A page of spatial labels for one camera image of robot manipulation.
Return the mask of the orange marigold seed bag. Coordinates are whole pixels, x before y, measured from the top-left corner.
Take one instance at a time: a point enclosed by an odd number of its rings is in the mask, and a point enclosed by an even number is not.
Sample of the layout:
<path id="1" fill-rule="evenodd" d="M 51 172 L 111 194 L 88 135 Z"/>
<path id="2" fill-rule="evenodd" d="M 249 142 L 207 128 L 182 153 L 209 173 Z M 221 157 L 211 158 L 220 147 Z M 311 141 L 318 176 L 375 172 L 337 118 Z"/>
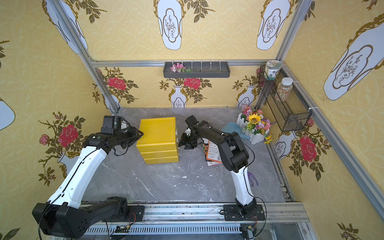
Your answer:
<path id="1" fill-rule="evenodd" d="M 222 164 L 222 162 L 216 162 L 216 161 L 206 161 L 206 163 L 207 163 L 207 165 L 208 165 L 209 167 L 211 167 L 211 166 L 216 166 L 216 165 L 221 165 L 221 164 Z"/>
<path id="2" fill-rule="evenodd" d="M 218 146 L 211 141 L 208 143 L 206 159 L 212 162 L 223 163 Z"/>

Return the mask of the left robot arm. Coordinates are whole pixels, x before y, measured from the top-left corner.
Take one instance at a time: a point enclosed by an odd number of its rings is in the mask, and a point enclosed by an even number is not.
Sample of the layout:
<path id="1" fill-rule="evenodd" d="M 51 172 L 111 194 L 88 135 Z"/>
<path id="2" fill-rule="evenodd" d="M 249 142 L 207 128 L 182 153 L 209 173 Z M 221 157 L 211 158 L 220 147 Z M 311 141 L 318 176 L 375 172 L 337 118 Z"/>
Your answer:
<path id="1" fill-rule="evenodd" d="M 128 149 L 142 136 L 135 127 L 89 135 L 60 187 L 46 203 L 34 207 L 32 214 L 38 224 L 38 234 L 77 239 L 99 221 L 129 219 L 130 210 L 123 197 L 109 197 L 88 207 L 81 204 L 86 188 L 108 153 L 116 146 Z"/>

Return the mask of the yellow plastic drawer cabinet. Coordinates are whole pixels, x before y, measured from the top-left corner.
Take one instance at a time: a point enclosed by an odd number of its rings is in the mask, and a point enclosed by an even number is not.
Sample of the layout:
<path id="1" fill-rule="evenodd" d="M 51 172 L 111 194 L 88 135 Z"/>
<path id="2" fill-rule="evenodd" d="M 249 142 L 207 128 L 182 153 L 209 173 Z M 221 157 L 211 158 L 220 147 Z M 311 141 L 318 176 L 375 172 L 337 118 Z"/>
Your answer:
<path id="1" fill-rule="evenodd" d="M 140 131 L 144 135 L 137 141 L 137 148 L 147 165 L 179 162 L 175 117 L 142 119 Z"/>

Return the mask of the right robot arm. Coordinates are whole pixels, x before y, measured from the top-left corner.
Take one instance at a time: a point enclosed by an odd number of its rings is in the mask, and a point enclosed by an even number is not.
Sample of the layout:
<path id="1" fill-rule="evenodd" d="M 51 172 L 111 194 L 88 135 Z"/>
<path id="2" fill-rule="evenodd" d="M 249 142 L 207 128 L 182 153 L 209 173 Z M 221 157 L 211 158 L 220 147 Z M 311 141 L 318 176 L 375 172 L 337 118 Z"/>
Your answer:
<path id="1" fill-rule="evenodd" d="M 251 191 L 248 179 L 249 153 L 238 133 L 225 133 L 206 121 L 199 122 L 194 116 L 186 119 L 188 128 L 182 134 L 179 147 L 193 150 L 198 139 L 207 139 L 218 147 L 224 167 L 230 171 L 236 190 L 236 204 L 240 218 L 265 221 L 267 211 L 259 205 Z"/>

